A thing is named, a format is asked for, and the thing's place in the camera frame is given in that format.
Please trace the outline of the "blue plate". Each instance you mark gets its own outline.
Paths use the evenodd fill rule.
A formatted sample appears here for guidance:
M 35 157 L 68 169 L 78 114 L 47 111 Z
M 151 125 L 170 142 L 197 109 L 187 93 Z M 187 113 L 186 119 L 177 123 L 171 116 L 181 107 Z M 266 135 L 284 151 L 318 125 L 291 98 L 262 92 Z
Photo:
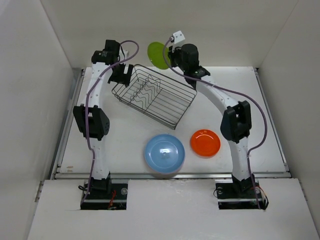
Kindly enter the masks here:
M 185 157 L 184 145 L 170 134 L 153 136 L 144 148 L 146 164 L 153 171 L 163 175 L 178 172 L 184 164 Z

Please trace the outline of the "green plate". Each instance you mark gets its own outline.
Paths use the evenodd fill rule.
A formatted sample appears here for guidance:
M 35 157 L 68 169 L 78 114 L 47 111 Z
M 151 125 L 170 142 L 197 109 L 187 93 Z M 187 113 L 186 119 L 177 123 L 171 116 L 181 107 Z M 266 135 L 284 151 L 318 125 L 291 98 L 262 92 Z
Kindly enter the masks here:
M 150 62 L 160 70 L 166 70 L 171 66 L 169 49 L 161 42 L 152 42 L 147 47 L 147 56 Z

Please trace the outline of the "orange plate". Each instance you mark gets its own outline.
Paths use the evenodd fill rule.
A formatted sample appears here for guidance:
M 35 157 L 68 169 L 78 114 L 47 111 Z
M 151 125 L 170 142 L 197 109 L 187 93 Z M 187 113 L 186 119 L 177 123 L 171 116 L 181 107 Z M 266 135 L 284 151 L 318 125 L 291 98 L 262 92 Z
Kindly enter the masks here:
M 197 130 L 190 138 L 192 150 L 201 157 L 213 157 L 221 148 L 219 136 L 209 129 Z

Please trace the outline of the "pink plate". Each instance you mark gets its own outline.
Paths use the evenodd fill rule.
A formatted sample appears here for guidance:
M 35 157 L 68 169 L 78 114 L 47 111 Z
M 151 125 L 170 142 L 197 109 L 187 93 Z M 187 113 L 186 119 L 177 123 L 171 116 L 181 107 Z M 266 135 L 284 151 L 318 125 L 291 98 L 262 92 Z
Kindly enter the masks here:
M 185 163 L 185 160 L 182 161 L 182 162 L 179 164 L 178 168 L 177 168 L 176 171 L 175 171 L 176 173 L 179 172 L 179 171 L 182 169 L 182 167 L 184 166 L 184 163 Z

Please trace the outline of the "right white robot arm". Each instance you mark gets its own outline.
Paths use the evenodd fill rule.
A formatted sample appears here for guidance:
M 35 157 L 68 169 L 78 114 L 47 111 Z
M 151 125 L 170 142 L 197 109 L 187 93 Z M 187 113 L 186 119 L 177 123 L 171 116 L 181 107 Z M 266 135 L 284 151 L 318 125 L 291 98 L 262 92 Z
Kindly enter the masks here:
M 172 68 L 178 67 L 184 79 L 202 93 L 222 114 L 220 132 L 228 141 L 232 159 L 232 193 L 243 198 L 253 192 L 247 153 L 248 137 L 252 128 L 251 106 L 248 101 L 237 101 L 217 86 L 211 73 L 200 66 L 198 48 L 191 43 L 170 46 L 167 56 Z

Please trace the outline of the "wire dish rack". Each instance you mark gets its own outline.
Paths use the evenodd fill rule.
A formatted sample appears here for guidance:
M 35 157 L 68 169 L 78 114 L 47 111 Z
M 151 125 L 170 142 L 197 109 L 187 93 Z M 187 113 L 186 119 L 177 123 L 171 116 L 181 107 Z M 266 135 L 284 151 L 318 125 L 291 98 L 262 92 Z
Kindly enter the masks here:
M 150 67 L 133 66 L 129 86 L 116 84 L 112 94 L 123 104 L 175 130 L 197 91 Z

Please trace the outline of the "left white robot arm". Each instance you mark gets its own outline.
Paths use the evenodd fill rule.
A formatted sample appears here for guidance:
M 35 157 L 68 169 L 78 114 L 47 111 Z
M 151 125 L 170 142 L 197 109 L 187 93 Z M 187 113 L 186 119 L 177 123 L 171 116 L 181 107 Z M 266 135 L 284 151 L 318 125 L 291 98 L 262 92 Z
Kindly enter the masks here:
M 82 103 L 74 106 L 72 112 L 77 127 L 86 139 L 92 153 L 92 162 L 87 185 L 82 187 L 84 197 L 96 193 L 100 198 L 111 195 L 110 168 L 107 161 L 106 136 L 110 120 L 103 109 L 103 101 L 111 82 L 128 87 L 133 65 L 125 63 L 136 56 L 123 50 L 127 41 L 105 41 L 102 50 L 96 50 L 91 57 L 91 77 Z

